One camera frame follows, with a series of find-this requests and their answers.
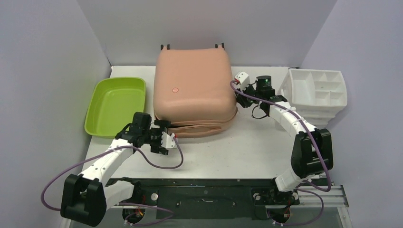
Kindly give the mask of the white plastic drawer organizer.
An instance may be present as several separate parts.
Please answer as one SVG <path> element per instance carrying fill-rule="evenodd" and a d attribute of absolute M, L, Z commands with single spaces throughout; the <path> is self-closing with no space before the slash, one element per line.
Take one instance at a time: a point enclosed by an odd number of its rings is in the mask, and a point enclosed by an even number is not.
<path fill-rule="evenodd" d="M 340 71 L 290 68 L 277 94 L 318 128 L 326 128 L 347 106 L 347 89 Z"/>

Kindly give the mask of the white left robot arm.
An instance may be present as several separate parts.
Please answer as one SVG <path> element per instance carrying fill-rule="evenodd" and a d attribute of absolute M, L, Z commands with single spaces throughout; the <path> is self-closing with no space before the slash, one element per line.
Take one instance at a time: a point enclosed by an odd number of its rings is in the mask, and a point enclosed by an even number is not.
<path fill-rule="evenodd" d="M 132 122 L 116 134 L 108 150 L 96 156 L 90 167 L 78 175 L 67 176 L 60 215 L 96 227 L 112 206 L 124 200 L 129 204 L 138 203 L 142 191 L 134 184 L 120 180 L 107 186 L 107 182 L 144 144 L 150 145 L 153 152 L 166 155 L 175 146 L 175 135 L 168 134 L 170 126 L 170 121 L 153 121 L 150 114 L 136 112 Z"/>

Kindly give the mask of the green plastic tray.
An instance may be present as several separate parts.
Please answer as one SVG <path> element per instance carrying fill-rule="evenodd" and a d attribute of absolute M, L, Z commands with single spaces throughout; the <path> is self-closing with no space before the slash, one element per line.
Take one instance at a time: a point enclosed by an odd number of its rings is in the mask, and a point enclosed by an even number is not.
<path fill-rule="evenodd" d="M 84 130 L 87 134 L 113 138 L 134 113 L 143 112 L 146 82 L 138 77 L 112 77 L 100 81 L 89 103 Z"/>

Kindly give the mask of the pink hard-shell suitcase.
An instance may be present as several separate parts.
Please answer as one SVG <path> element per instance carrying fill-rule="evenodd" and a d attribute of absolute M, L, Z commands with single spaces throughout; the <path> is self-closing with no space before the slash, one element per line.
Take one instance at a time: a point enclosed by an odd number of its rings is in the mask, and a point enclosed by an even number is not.
<path fill-rule="evenodd" d="M 154 117 L 170 121 L 168 132 L 180 138 L 226 131 L 237 114 L 231 80 L 223 44 L 189 50 L 161 45 L 154 74 Z"/>

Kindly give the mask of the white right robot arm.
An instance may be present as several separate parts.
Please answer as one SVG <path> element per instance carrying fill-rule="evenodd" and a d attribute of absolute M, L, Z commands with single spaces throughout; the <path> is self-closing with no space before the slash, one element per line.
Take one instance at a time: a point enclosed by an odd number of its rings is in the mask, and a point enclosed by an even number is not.
<path fill-rule="evenodd" d="M 230 86 L 238 104 L 243 108 L 257 104 L 266 117 L 274 119 L 294 139 L 290 167 L 273 180 L 274 186 L 268 190 L 269 199 L 283 202 L 304 183 L 317 190 L 330 191 L 331 180 L 327 181 L 326 188 L 309 182 L 310 178 L 322 173 L 328 176 L 334 166 L 330 131 L 310 124 L 284 96 L 276 94 L 271 76 L 259 76 L 252 83 L 247 73 L 240 72 Z"/>

